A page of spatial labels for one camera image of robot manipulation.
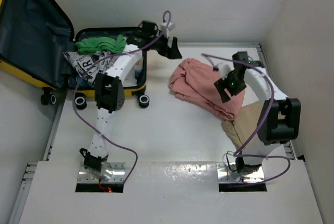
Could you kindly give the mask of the pink garment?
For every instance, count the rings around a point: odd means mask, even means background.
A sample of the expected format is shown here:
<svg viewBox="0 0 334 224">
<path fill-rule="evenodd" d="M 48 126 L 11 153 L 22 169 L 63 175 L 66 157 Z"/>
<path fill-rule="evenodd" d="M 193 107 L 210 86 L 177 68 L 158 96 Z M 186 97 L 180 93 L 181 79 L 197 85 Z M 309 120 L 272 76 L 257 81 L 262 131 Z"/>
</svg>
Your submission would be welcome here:
<svg viewBox="0 0 334 224">
<path fill-rule="evenodd" d="M 245 91 L 223 103 L 214 86 L 220 77 L 220 73 L 213 71 L 212 66 L 187 58 L 171 75 L 169 89 L 180 100 L 198 105 L 220 119 L 234 121 L 242 108 Z"/>
</svg>

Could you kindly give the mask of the green cloth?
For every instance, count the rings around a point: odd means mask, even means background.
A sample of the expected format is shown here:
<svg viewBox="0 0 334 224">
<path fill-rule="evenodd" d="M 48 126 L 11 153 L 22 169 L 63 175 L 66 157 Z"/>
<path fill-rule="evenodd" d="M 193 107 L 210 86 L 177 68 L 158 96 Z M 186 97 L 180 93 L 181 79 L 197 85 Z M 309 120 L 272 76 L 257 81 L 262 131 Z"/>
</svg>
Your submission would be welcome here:
<svg viewBox="0 0 334 224">
<path fill-rule="evenodd" d="M 119 34 L 115 39 L 110 37 L 88 38 L 75 43 L 81 54 L 109 51 L 111 53 L 122 53 L 126 46 L 126 39 Z"/>
</svg>

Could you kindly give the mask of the newspaper print cloth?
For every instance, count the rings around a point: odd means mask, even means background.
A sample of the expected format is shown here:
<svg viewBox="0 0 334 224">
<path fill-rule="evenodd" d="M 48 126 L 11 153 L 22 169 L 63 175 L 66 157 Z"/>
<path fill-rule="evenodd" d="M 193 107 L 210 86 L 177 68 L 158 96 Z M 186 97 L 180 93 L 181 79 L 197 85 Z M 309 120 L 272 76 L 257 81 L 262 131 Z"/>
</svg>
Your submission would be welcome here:
<svg viewBox="0 0 334 224">
<path fill-rule="evenodd" d="M 79 52 L 63 52 L 64 58 L 88 83 L 92 84 L 98 73 L 105 73 L 118 59 L 117 56 L 104 59 L 111 55 L 110 51 L 81 54 Z"/>
</svg>

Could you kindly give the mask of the cream cloth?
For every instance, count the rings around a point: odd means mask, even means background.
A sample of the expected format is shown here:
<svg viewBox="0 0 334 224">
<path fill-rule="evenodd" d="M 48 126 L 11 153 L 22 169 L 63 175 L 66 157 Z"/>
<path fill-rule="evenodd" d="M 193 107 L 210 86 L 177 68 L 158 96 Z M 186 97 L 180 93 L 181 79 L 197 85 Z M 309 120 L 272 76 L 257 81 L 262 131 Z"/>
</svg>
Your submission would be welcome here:
<svg viewBox="0 0 334 224">
<path fill-rule="evenodd" d="M 123 87 L 127 88 L 136 86 L 137 86 L 136 72 L 134 69 L 131 69 L 123 81 Z"/>
</svg>

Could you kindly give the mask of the teal headphones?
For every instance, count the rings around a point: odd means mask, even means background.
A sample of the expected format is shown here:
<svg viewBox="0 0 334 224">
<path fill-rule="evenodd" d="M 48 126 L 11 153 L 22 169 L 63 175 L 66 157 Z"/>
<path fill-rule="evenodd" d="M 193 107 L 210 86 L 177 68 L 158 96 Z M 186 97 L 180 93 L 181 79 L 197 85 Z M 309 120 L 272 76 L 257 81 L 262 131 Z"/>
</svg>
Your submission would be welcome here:
<svg viewBox="0 0 334 224">
<path fill-rule="evenodd" d="M 79 84 L 80 89 L 89 89 L 91 88 L 90 84 L 80 76 L 76 76 L 75 81 L 77 84 Z"/>
</svg>

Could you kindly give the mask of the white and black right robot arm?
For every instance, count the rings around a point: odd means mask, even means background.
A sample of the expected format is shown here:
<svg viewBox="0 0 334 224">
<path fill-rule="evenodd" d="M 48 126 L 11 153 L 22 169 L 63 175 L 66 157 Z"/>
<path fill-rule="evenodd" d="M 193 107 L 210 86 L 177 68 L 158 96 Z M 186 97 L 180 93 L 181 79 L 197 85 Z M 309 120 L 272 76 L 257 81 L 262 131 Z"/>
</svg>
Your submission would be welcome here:
<svg viewBox="0 0 334 224">
<path fill-rule="evenodd" d="M 233 67 L 213 65 L 213 71 L 220 73 L 214 86 L 222 102 L 250 87 L 261 105 L 255 130 L 234 153 L 237 173 L 253 172 L 273 150 L 297 138 L 301 102 L 282 92 L 267 75 L 263 63 L 251 60 L 247 52 L 235 53 L 230 61 Z"/>
</svg>

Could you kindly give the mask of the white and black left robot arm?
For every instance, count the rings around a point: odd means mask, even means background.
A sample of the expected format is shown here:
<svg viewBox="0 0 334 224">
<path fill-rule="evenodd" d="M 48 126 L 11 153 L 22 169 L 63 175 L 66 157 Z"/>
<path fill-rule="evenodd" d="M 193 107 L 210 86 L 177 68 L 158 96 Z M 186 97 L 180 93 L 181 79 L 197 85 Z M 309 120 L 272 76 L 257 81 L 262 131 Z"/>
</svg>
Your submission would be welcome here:
<svg viewBox="0 0 334 224">
<path fill-rule="evenodd" d="M 111 118 L 116 116 L 116 112 L 124 105 L 123 83 L 131 69 L 141 59 L 143 52 L 153 49 L 161 56 L 171 60 L 182 58 L 176 37 L 173 38 L 172 46 L 168 46 L 169 33 L 174 27 L 174 22 L 165 20 L 160 25 L 160 29 L 155 30 L 155 25 L 149 21 L 143 21 L 139 28 L 127 38 L 128 50 L 117 54 L 118 59 L 106 72 L 97 74 L 94 90 L 98 116 L 96 126 L 92 127 L 95 134 L 91 146 L 85 151 L 83 163 L 84 167 L 95 177 L 101 179 L 106 177 L 107 172 L 111 171 L 107 163 L 109 151 L 106 143 L 135 153 L 134 150 L 109 140 L 105 132 L 111 126 Z"/>
</svg>

